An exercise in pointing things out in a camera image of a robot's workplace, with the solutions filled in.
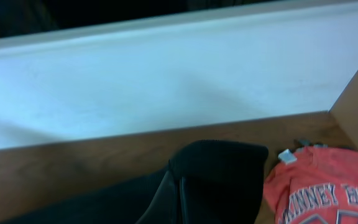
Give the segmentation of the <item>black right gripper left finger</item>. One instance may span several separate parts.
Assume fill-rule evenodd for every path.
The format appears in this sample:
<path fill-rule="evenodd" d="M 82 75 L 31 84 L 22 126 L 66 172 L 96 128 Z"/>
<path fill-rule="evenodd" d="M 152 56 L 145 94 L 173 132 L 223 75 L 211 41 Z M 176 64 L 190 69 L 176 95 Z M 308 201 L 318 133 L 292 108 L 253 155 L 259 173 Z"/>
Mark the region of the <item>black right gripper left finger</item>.
<path fill-rule="evenodd" d="M 150 205 L 136 224 L 177 224 L 178 187 L 170 171 L 166 171 Z"/>

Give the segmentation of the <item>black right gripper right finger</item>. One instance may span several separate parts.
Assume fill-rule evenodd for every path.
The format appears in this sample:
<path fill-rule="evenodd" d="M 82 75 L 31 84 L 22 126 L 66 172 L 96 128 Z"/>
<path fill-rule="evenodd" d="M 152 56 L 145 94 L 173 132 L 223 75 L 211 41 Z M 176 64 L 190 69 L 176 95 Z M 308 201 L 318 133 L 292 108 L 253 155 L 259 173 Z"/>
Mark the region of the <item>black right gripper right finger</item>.
<path fill-rule="evenodd" d="M 182 224 L 189 224 L 187 196 L 188 196 L 188 189 L 187 189 L 186 179 L 182 177 L 180 180 L 180 204 L 181 204 Z"/>

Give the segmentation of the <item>black polo shirt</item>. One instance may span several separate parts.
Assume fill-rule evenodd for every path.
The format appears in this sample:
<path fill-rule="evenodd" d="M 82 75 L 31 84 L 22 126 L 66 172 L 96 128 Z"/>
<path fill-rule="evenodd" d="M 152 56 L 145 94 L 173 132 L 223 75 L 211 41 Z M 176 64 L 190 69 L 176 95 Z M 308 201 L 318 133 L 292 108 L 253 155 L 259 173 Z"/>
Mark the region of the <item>black polo shirt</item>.
<path fill-rule="evenodd" d="M 253 223 L 262 202 L 264 146 L 201 140 L 152 174 L 15 217 L 44 223 Z"/>

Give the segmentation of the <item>red printed t-shirt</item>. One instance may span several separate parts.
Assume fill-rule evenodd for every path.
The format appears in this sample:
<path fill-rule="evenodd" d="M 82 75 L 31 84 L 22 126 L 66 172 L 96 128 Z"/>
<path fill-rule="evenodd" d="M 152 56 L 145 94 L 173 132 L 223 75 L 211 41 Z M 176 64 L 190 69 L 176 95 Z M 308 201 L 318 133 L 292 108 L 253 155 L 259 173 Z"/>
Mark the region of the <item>red printed t-shirt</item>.
<path fill-rule="evenodd" d="M 358 152 L 308 146 L 278 158 L 264 182 L 275 223 L 358 224 Z"/>

